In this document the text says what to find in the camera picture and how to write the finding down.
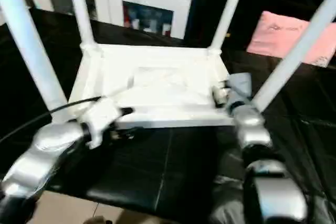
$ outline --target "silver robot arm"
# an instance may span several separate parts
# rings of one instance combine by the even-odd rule
[[[79,122],[42,127],[1,182],[0,224],[26,223],[36,201],[66,158],[85,145],[98,147],[103,130],[120,116],[122,112],[113,101],[102,98]]]
[[[246,100],[250,96],[249,75],[233,74],[228,111],[234,119],[246,169],[244,214],[248,223],[306,223],[308,204],[282,158],[275,153],[264,118]]]

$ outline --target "black cable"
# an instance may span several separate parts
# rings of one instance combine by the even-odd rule
[[[65,105],[63,105],[63,106],[60,106],[60,107],[55,108],[55,109],[53,109],[53,110],[50,110],[50,111],[48,111],[48,112],[45,112],[45,113],[43,113],[43,114],[41,114],[41,115],[38,115],[37,117],[35,117],[35,118],[29,120],[28,122],[22,124],[21,126],[17,127],[16,129],[14,129],[14,130],[12,130],[11,132],[9,132],[7,135],[5,135],[4,137],[2,137],[2,138],[0,139],[0,144],[1,144],[3,141],[5,141],[6,139],[8,139],[10,136],[12,136],[12,135],[16,134],[17,132],[19,132],[20,130],[22,130],[22,129],[28,127],[28,126],[30,126],[31,124],[35,123],[36,121],[38,121],[38,120],[40,120],[40,119],[42,119],[42,118],[45,118],[45,117],[48,116],[48,115],[51,115],[51,114],[53,114],[53,113],[55,113],[55,112],[57,112],[57,111],[66,109],[66,108],[68,108],[68,107],[75,106],[75,105],[77,105],[77,104],[81,104],[81,103],[85,103],[85,102],[97,101],[99,98],[101,98],[101,97],[92,97],[92,98],[88,98],[88,99],[79,100],[79,101],[76,101],[76,102],[70,102],[70,103],[68,103],[68,104],[65,104]]]

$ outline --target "pink pillow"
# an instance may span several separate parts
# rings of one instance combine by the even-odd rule
[[[264,11],[247,48],[255,54],[284,58],[309,22]],[[336,50],[336,23],[331,23],[307,53],[304,62],[326,67]]]

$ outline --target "black leather surface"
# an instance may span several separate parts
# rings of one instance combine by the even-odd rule
[[[60,83],[69,97],[81,60],[75,18],[32,10]],[[99,43],[178,46],[179,40],[93,22]],[[6,26],[0,27],[0,136],[46,111]],[[254,93],[279,62],[240,51],[222,55],[230,72],[252,75]],[[310,199],[314,223],[334,223],[336,70],[302,65],[264,112],[276,150]],[[0,176],[22,153],[42,120],[0,144]],[[212,212],[242,223],[244,170],[231,127],[138,130],[132,141],[86,153],[66,167],[51,190],[144,211],[182,223],[206,223]],[[217,204],[224,199],[224,211]]]

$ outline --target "floor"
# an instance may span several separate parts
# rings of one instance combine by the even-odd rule
[[[49,191],[42,195],[29,224],[82,224],[94,216],[103,216],[113,224],[172,224],[155,216]]]

